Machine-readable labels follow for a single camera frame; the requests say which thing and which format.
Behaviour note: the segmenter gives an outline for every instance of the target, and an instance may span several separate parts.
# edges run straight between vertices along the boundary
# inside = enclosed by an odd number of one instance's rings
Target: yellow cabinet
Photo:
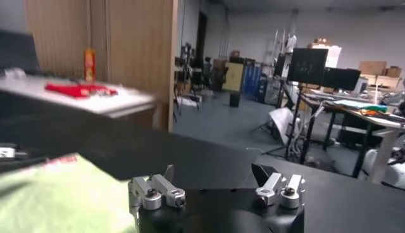
[[[243,78],[243,64],[227,62],[225,67],[228,67],[228,72],[222,89],[239,92]]]

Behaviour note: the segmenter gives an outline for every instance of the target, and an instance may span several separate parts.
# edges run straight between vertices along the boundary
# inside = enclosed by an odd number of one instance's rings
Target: orange can
[[[84,79],[87,82],[96,81],[96,52],[93,49],[84,51]]]

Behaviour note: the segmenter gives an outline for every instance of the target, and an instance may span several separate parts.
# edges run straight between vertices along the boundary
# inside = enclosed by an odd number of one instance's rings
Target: green cloth
[[[128,185],[79,155],[0,175],[0,232],[136,232]]]

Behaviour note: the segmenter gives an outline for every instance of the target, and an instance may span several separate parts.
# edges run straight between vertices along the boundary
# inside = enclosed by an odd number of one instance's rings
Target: ceiling
[[[405,0],[222,0],[231,11],[300,11],[405,7]]]

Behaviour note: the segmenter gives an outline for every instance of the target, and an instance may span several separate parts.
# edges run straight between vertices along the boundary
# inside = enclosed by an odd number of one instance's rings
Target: black trash can
[[[229,98],[229,107],[237,108],[239,107],[240,101],[240,93],[239,92],[231,92]]]

